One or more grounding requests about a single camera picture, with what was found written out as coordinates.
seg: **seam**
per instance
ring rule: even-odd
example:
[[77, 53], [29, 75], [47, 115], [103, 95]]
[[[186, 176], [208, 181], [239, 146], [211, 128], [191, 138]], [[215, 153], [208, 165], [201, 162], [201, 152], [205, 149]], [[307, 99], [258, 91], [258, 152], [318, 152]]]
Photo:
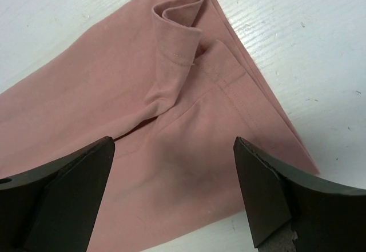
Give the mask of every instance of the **seam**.
[[185, 67], [187, 67], [187, 66], [189, 66], [189, 67], [191, 67], [192, 66], [192, 63], [189, 63], [189, 64], [184, 64], [184, 63], [179, 63], [179, 62], [175, 62], [175, 61], [172, 61], [165, 53], [164, 53], [164, 51], [161, 51], [161, 49], [160, 49], [160, 53], [167, 59], [167, 60], [169, 60], [171, 63], [173, 63], [173, 64], [175, 64], [175, 65], [179, 65], [179, 66], [185, 66]]
[[202, 67], [200, 67], [201, 69], [202, 69], [202, 71], [204, 72], [204, 74], [210, 79], [210, 81], [211, 82], [213, 82], [220, 90], [221, 90], [221, 92], [225, 95], [225, 97], [229, 100], [229, 103], [230, 103], [230, 105], [235, 109], [235, 111], [236, 111], [236, 113], [239, 115], [239, 117], [241, 118], [241, 120], [242, 120], [242, 122], [248, 127], [248, 129], [253, 133], [253, 135], [256, 137], [256, 139], [257, 139], [257, 141], [258, 141], [258, 143], [259, 143], [259, 145], [261, 146], [261, 147], [263, 147], [263, 145], [262, 145], [262, 143], [261, 143], [261, 141], [260, 141], [260, 139], [258, 138], [258, 136], [256, 135], [256, 133], [253, 131], [253, 129], [249, 126], [249, 124], [247, 123], [247, 121], [245, 120], [245, 118], [243, 117], [243, 115], [241, 114], [241, 112], [239, 111], [239, 109], [236, 107], [236, 105], [233, 103], [233, 101], [232, 101], [232, 99], [227, 95], [227, 93], [224, 91], [224, 89], [217, 83], [217, 82], [215, 82], [212, 78], [211, 78], [211, 76], [202, 68]]
[[[244, 105], [241, 103], [241, 101], [239, 100], [239, 97], [237, 96], [237, 94], [230, 88], [230, 86], [225, 82], [225, 80], [223, 79], [222, 80], [225, 84], [226, 84], [226, 86], [227, 86], [227, 88], [230, 90], [230, 92], [234, 95], [234, 97], [235, 97], [235, 99], [236, 99], [236, 101], [237, 102], [240, 102], [240, 105], [241, 105], [241, 107], [243, 108], [243, 110], [246, 110], [245, 109], [245, 107], [244, 107]], [[264, 134], [263, 134], [263, 131], [262, 131], [262, 128], [260, 128], [259, 126], [258, 126], [258, 124], [255, 122], [255, 120], [253, 119], [253, 117], [252, 117], [252, 115], [249, 113], [249, 112], [246, 112], [246, 114], [250, 117], [250, 119], [252, 120], [252, 122], [254, 123], [254, 125], [257, 127], [257, 129], [259, 130], [259, 132], [260, 132], [260, 134], [262, 135], [262, 137], [264, 136]], [[276, 153], [278, 153], [278, 150], [276, 150], [275, 148], [274, 148], [274, 146], [272, 145], [272, 144], [270, 144], [269, 145], [269, 148], [271, 149], [271, 152], [276, 152]]]
[[243, 65], [243, 67], [247, 66], [252, 71], [259, 71], [258, 67], [255, 65], [253, 59], [250, 57], [248, 51], [246, 50], [244, 44], [241, 42], [240, 38], [238, 37], [238, 35], [234, 31], [234, 28], [229, 23], [229, 21], [228, 21], [226, 15], [225, 15], [225, 13], [223, 12], [218, 0], [210, 0], [210, 1], [211, 1], [212, 5], [214, 7], [215, 12], [217, 13], [217, 15], [220, 19], [220, 22], [224, 25], [225, 29], [229, 32], [230, 37], [232, 38], [232, 40], [233, 40], [233, 42], [236, 46], [236, 49], [239, 50], [239, 52], [241, 53], [241, 56], [244, 58], [245, 65]]
[[[224, 77], [222, 77], [222, 76], [220, 76], [219, 75], [219, 73], [216, 73], [215, 72], [215, 69], [213, 68], [213, 66], [211, 65], [211, 63], [207, 60], [207, 57], [206, 56], [202, 56], [202, 60], [208, 65], [208, 67], [210, 67], [210, 69], [211, 69], [211, 71], [212, 72], [214, 72], [215, 73], [215, 75], [219, 78], [218, 80], [217, 80], [217, 82], [218, 81], [220, 81], [220, 80], [224, 80]], [[238, 69], [238, 68], [240, 68], [241, 67], [241, 65], [239, 64], [237, 67], [235, 67], [234, 69], [233, 69], [233, 72], [231, 72], [229, 75], [227, 75], [226, 77], [228, 77], [228, 76], [230, 76], [231, 74], [234, 74], [235, 73], [235, 71]], [[206, 72], [207, 74], [209, 74], [204, 68], [202, 68], [202, 66], [201, 66], [201, 70], [202, 71], [204, 71], [204, 72]]]
[[180, 58], [190, 58], [190, 57], [187, 57], [187, 56], [183, 56], [183, 55], [179, 55], [179, 54], [176, 54], [174, 52], [171, 52], [169, 49], [163, 47], [162, 45], [160, 45], [160, 47], [162, 49], [164, 49], [166, 52], [168, 52], [169, 54], [173, 55], [173, 56], [180, 57]]

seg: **pink garment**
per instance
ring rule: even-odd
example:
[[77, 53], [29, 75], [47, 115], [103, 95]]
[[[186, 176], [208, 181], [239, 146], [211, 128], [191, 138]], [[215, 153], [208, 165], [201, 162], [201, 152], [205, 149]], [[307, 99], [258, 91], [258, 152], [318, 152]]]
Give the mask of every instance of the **pink garment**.
[[130, 1], [0, 110], [0, 178], [124, 135], [90, 252], [140, 251], [242, 210], [238, 135], [317, 173], [216, 0]]

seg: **stitching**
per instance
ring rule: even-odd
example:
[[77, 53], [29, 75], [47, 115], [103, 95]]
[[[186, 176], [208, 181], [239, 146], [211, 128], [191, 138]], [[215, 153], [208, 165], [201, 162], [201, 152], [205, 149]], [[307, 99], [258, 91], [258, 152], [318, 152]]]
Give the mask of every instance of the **stitching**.
[[189, 64], [184, 64], [184, 63], [178, 63], [178, 62], [175, 62], [175, 61], [172, 61], [165, 53], [164, 51], [161, 51], [160, 49], [160, 53], [167, 59], [169, 60], [171, 63], [175, 64], [175, 65], [179, 65], [179, 66], [189, 66], [191, 67], [192, 66], [192, 63], [189, 63]]
[[163, 47], [162, 45], [160, 46], [162, 49], [164, 49], [166, 52], [168, 52], [169, 54], [176, 56], [176, 57], [180, 57], [180, 58], [191, 58], [191, 57], [187, 57], [187, 56], [183, 56], [183, 55], [179, 55], [176, 54], [174, 52], [171, 52], [169, 49], [166, 49], [165, 47]]
[[256, 139], [257, 139], [257, 141], [258, 141], [258, 143], [259, 143], [259, 145], [261, 146], [261, 147], [263, 147], [263, 145], [262, 145], [262, 143], [261, 143], [261, 141], [260, 141], [260, 139], [258, 138], [258, 136], [256, 135], [256, 133], [253, 131], [253, 129], [249, 126], [249, 124], [246, 122], [246, 120], [245, 120], [245, 118], [242, 116], [242, 114], [241, 114], [241, 112], [239, 111], [239, 109], [235, 106], [235, 104], [233, 103], [233, 101], [231, 100], [231, 98], [227, 95], [227, 93], [224, 91], [224, 89], [218, 84], [218, 83], [216, 83], [212, 78], [211, 78], [211, 76], [202, 68], [202, 67], [200, 67], [201, 69], [202, 69], [202, 71], [205, 73], [205, 75], [211, 80], [211, 82], [213, 82], [220, 90], [221, 90], [221, 92], [226, 96], [226, 98], [229, 100], [229, 103], [230, 103], [230, 105], [232, 106], [232, 107], [234, 107], [234, 109], [236, 110], [236, 112], [237, 112], [237, 114], [239, 115], [239, 117], [242, 119], [242, 122], [249, 128], [249, 130], [253, 133], [253, 135], [256, 137]]
[[[219, 73], [215, 72], [215, 69], [213, 68], [213, 66], [211, 65], [211, 63], [207, 60], [207, 57], [206, 57], [206, 56], [202, 55], [202, 60], [203, 60], [205, 63], [207, 63], [208, 67], [210, 67], [210, 69], [211, 69], [211, 71], [212, 71], [212, 72], [216, 73], [216, 76], [219, 78], [219, 79], [217, 80], [217, 82], [218, 82], [218, 81], [220, 81], [220, 80], [223, 80], [223, 77], [222, 77], [222, 76], [220, 76], [220, 75], [219, 75]], [[234, 73], [235, 73], [235, 71], [236, 71], [238, 68], [240, 68], [240, 67], [241, 67], [241, 65], [239, 64], [237, 67], [235, 67], [235, 68], [234, 68], [233, 72], [231, 72], [231, 73], [230, 73], [229, 75], [227, 75], [226, 77], [230, 76], [231, 74], [234, 74]]]
[[[229, 32], [229, 34], [230, 34], [230, 37], [231, 37], [231, 39], [232, 39], [232, 41], [234, 42], [234, 44], [235, 44], [235, 46], [236, 46], [236, 49], [237, 50], [239, 50], [239, 52], [242, 54], [242, 57], [244, 58], [244, 61], [245, 61], [245, 63], [248, 65], [248, 67], [252, 70], [252, 67], [250, 66], [250, 62], [248, 62], [248, 52], [247, 52], [247, 50], [245, 49], [245, 47], [242, 45], [242, 43], [240, 43], [240, 40], [239, 40], [239, 38], [238, 38], [238, 36], [237, 36], [237, 34], [235, 33], [235, 31], [233, 30], [233, 27], [230, 25], [230, 23], [227, 21], [227, 19], [226, 19], [226, 17], [225, 17], [225, 15], [222, 13], [220, 13], [220, 11], [219, 11], [219, 9], [218, 9], [218, 7], [220, 7], [220, 5], [218, 4], [218, 2], [217, 2], [217, 0], [210, 0], [212, 3], [213, 3], [213, 7], [214, 7], [214, 10], [215, 10], [215, 12], [218, 14], [218, 16], [219, 16], [219, 18], [220, 18], [220, 20], [221, 20], [221, 23], [224, 25], [224, 27], [225, 27], [225, 29]], [[202, 40], [204, 41], [204, 42], [206, 42], [208, 45], [209, 45], [209, 42], [208, 42], [208, 39], [202, 34]], [[233, 93], [233, 95], [236, 97], [236, 100], [238, 101], [238, 96], [233, 92], [233, 90], [230, 88], [230, 86], [225, 82], [225, 80], [224, 79], [222, 79], [222, 81], [226, 84], [226, 86], [228, 87], [228, 89], [231, 91], [231, 93]], [[225, 91], [223, 91], [223, 89], [221, 88], [221, 86], [219, 85], [219, 84], [216, 84], [219, 88], [220, 88], [220, 90], [226, 95], [226, 97], [230, 100], [230, 98], [229, 98], [229, 96], [225, 93]], [[238, 109], [234, 106], [234, 103], [230, 100], [230, 103], [232, 104], [232, 106], [237, 110], [237, 112], [238, 112]], [[244, 109], [244, 110], [246, 110], [246, 108], [244, 107], [244, 105], [243, 104], [241, 104], [241, 107]], [[249, 117], [250, 117], [250, 119], [253, 121], [253, 123], [256, 125], [256, 127], [259, 129], [259, 131], [260, 131], [260, 133], [263, 135], [263, 132], [262, 132], [262, 130], [261, 130], [261, 128], [259, 128], [258, 127], [258, 125], [254, 122], [254, 120], [253, 120], [253, 118], [252, 118], [252, 116], [248, 113], [248, 112], [246, 112], [246, 114], [247, 115], [249, 115]], [[270, 148], [273, 150], [273, 152], [278, 152], [278, 150], [275, 150], [275, 148], [274, 148], [274, 146], [273, 145], [270, 145]]]
[[[237, 96], [237, 94], [230, 88], [230, 86], [225, 82], [225, 80], [223, 79], [222, 80], [225, 84], [226, 84], [226, 86], [228, 87], [228, 89], [230, 90], [230, 92], [234, 95], [234, 97], [235, 97], [235, 99], [236, 99], [236, 101], [237, 102], [240, 102], [240, 105], [241, 105], [241, 107], [243, 108], [243, 110], [245, 110], [245, 112], [246, 112], [246, 108], [244, 107], [244, 105], [242, 104], [242, 102], [241, 101], [239, 101], [239, 97]], [[253, 117], [252, 117], [252, 115], [249, 113], [249, 112], [246, 112], [246, 114], [250, 117], [250, 119], [252, 120], [252, 122], [254, 123], [254, 125], [257, 127], [257, 129], [259, 130], [259, 132], [261, 133], [261, 135], [262, 136], [264, 136], [264, 134], [263, 134], [263, 131], [262, 131], [262, 128], [260, 128], [259, 126], [258, 126], [258, 124], [255, 122], [255, 120], [253, 119]], [[275, 148], [274, 148], [274, 145], [271, 143], [270, 144], [270, 146], [269, 146], [269, 148], [271, 149], [271, 151], [272, 152], [276, 152], [276, 153], [278, 153], [278, 150], [276, 150]]]

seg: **white wooden surface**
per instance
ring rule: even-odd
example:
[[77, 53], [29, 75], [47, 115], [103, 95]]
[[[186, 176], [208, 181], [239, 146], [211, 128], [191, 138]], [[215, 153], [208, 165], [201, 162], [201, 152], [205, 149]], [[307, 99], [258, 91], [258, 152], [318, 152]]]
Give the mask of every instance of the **white wooden surface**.
[[[0, 0], [0, 92], [128, 0]], [[219, 0], [322, 177], [366, 188], [366, 0]], [[245, 213], [147, 250], [255, 251]]]

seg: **pink pants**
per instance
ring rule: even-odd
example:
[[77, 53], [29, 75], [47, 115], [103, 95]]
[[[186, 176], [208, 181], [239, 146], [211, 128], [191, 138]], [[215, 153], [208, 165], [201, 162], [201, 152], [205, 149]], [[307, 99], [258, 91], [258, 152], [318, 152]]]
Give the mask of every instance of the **pink pants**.
[[130, 1], [0, 110], [0, 178], [123, 136], [88, 251], [140, 251], [242, 210], [238, 135], [317, 173], [216, 0]]

